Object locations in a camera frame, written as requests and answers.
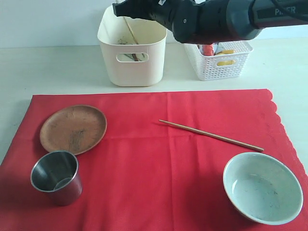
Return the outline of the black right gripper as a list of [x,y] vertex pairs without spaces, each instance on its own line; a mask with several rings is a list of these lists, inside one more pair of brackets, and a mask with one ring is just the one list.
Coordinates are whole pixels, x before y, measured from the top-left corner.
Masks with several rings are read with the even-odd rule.
[[113,3],[114,15],[132,19],[156,21],[168,30],[172,30],[173,19],[181,0],[124,0]]

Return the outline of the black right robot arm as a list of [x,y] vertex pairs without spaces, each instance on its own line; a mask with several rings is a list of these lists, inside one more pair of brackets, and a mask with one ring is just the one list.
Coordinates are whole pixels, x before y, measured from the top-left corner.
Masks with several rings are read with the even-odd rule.
[[113,11],[156,21],[187,44],[252,40],[264,28],[308,23],[306,0],[125,0]]

